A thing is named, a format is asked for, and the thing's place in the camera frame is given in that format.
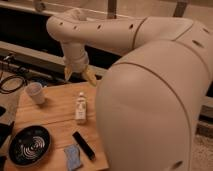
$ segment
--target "wooden tabletop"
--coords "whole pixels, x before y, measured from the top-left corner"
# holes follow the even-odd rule
[[[80,91],[87,97],[87,123],[77,125],[74,120],[75,101]],[[67,84],[44,88],[45,104],[38,106],[23,91],[20,97],[13,136],[21,129],[31,125],[42,125],[51,135],[51,147],[47,155],[38,163],[30,167],[14,166],[7,160],[5,171],[66,171],[66,155],[64,148],[76,144],[72,137],[75,131],[87,141],[96,155],[96,160],[91,162],[82,150],[80,159],[83,167],[79,170],[92,171],[108,168],[108,163],[103,152],[102,144],[96,130],[95,94],[96,88],[88,83]]]

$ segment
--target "white cup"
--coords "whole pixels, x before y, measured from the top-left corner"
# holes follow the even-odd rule
[[[31,97],[35,104],[43,104],[45,102],[42,85],[38,82],[33,82],[25,88],[26,93]]]

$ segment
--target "small white bottle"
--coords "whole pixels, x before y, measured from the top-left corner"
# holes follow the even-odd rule
[[[86,98],[84,92],[80,92],[76,100],[75,120],[77,124],[86,123]]]

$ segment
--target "black bowl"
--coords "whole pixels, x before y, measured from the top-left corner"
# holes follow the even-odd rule
[[[50,134],[42,126],[24,128],[9,146],[9,158],[18,166],[29,166],[40,160],[50,146]]]

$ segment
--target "black remote control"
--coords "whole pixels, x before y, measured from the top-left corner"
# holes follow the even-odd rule
[[[80,133],[78,131],[76,131],[72,136],[75,138],[76,142],[82,148],[82,150],[87,155],[87,157],[90,160],[94,160],[95,159],[95,153],[92,151],[92,149],[86,143],[86,141],[83,139],[83,137],[80,135]]]

